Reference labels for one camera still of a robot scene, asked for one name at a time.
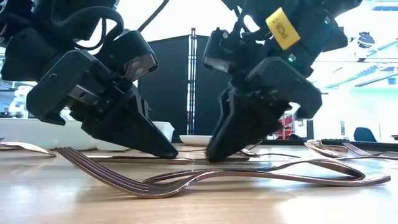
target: black panel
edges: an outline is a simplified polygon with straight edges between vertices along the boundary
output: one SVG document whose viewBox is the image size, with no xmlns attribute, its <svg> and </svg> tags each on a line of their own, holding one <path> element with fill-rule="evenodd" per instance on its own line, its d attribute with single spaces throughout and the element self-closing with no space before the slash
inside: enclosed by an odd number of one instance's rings
<svg viewBox="0 0 398 224">
<path fill-rule="evenodd" d="M 159 61 L 156 71 L 139 79 L 139 92 L 153 121 L 170 122 L 174 137 L 187 134 L 189 35 L 149 42 Z"/>
<path fill-rule="evenodd" d="M 209 70 L 202 65 L 207 37 L 197 37 L 197 65 L 195 75 L 195 134 L 211 135 L 220 117 L 218 96 L 231 77 Z"/>
</svg>

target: yellow tag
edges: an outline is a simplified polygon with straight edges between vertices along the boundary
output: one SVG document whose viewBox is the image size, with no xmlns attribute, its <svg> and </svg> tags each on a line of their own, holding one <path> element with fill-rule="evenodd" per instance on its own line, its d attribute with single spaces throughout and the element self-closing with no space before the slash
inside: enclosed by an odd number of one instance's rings
<svg viewBox="0 0 398 224">
<path fill-rule="evenodd" d="M 299 34 L 281 7 L 266 19 L 266 23 L 282 49 L 286 50 L 300 40 Z"/>
</svg>

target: table surface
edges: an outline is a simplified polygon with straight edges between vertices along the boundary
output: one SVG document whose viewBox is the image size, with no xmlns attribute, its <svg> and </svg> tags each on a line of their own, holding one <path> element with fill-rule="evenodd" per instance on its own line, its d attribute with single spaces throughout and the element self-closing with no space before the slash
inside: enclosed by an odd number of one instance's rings
<svg viewBox="0 0 398 224">
<path fill-rule="evenodd" d="M 298 146 L 259 146 L 256 150 L 298 156 L 314 153 Z M 142 156 L 137 151 L 86 153 Z M 182 152 L 181 156 L 198 158 L 203 153 Z M 0 151 L 0 223 L 398 223 L 398 165 L 383 161 L 350 165 L 365 173 L 390 174 L 392 180 L 371 187 L 319 187 L 285 180 L 225 177 L 204 180 L 175 197 L 150 200 L 112 189 L 62 156 Z M 105 166 L 143 180 L 206 165 Z M 324 174 L 322 168 L 300 166 L 284 172 L 305 174 L 311 170 Z"/>
</svg>

